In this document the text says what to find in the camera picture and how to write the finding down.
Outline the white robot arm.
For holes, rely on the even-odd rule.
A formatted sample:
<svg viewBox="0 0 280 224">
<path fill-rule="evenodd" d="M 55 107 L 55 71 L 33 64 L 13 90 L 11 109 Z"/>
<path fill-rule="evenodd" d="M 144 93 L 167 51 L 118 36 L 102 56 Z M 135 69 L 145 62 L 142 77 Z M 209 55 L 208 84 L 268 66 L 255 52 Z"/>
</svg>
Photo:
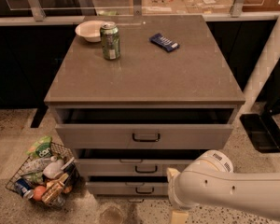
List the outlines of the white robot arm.
<svg viewBox="0 0 280 224">
<path fill-rule="evenodd" d="M 245 85 L 249 111 L 280 58 L 280 15 Z M 280 221 L 280 173 L 238 174 L 216 150 L 204 152 L 184 171 L 167 170 L 169 201 L 177 213 L 199 204 L 221 206 Z"/>
</svg>

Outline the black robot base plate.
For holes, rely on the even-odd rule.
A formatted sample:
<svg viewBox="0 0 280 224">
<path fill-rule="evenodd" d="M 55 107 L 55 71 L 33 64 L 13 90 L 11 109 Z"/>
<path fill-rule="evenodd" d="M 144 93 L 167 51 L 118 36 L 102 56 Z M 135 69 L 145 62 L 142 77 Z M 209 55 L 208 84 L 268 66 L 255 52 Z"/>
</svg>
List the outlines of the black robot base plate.
<svg viewBox="0 0 280 224">
<path fill-rule="evenodd" d="M 280 152 L 280 128 L 269 113 L 243 114 L 240 121 L 255 150 L 260 153 Z"/>
</svg>

